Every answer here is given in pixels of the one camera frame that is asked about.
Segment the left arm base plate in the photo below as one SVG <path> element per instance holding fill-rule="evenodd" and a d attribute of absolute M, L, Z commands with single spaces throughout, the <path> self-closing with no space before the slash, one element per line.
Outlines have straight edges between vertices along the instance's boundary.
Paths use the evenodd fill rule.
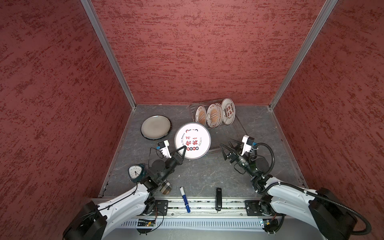
<path fill-rule="evenodd" d="M 159 200 L 151 198 L 145 202 L 146 208 L 143 211 L 142 215 L 144 216 L 156 216 L 159 212 L 163 215 L 167 215 L 168 211 L 168 200 Z"/>

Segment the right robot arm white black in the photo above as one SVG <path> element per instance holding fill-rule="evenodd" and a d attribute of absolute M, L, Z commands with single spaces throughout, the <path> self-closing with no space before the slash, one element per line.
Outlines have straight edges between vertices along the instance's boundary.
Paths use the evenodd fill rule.
<path fill-rule="evenodd" d="M 259 209 L 265 216 L 293 217 L 317 229 L 327 240 L 348 240 L 371 233 L 371 223 L 357 211 L 344 205 L 330 190 L 306 189 L 271 175 L 276 158 L 265 143 L 244 136 L 221 144 L 225 160 L 240 174 L 248 174 L 255 192 L 261 195 Z"/>

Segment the red patterned plate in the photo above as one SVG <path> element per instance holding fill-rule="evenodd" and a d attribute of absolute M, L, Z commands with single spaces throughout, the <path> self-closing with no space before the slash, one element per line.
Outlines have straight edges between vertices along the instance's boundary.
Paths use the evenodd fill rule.
<path fill-rule="evenodd" d="M 222 101 L 223 123 L 227 126 L 231 125 L 236 116 L 236 108 L 234 102 L 230 98 Z"/>

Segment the orange striped front plate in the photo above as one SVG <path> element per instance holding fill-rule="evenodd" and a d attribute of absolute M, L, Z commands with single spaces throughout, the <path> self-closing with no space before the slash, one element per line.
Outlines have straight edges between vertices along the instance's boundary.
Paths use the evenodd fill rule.
<path fill-rule="evenodd" d="M 195 113 L 195 122 L 199 123 L 203 126 L 206 125 L 207 122 L 207 111 L 204 106 L 198 106 Z"/>

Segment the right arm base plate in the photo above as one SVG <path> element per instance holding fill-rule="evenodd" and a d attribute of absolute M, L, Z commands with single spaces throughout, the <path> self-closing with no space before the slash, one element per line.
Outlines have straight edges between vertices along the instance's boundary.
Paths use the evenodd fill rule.
<path fill-rule="evenodd" d="M 260 200 L 246 200 L 245 209 L 249 217 L 280 217 L 283 215 L 275 212 L 270 203 Z"/>

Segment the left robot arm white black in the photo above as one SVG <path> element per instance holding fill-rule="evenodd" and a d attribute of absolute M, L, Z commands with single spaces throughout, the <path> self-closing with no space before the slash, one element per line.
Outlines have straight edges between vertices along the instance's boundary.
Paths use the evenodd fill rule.
<path fill-rule="evenodd" d="M 161 150 L 166 152 L 166 161 L 156 160 L 148 169 L 143 164 L 131 166 L 128 173 L 135 186 L 104 203 L 95 204 L 91 201 L 84 205 L 64 230 L 63 239 L 102 240 L 124 221 L 141 214 L 155 213 L 155 195 L 158 192 L 166 195 L 171 191 L 167 177 L 182 165 L 187 147 L 183 146 L 172 153 L 168 152 L 167 147 Z"/>

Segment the grey plate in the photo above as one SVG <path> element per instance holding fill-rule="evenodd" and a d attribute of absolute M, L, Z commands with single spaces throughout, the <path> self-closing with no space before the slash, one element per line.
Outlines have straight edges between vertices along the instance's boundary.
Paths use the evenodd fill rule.
<path fill-rule="evenodd" d="M 199 159 L 204 156 L 211 145 L 211 136 L 206 127 L 199 123 L 187 123 L 181 126 L 175 134 L 175 148 L 187 147 L 185 158 Z"/>

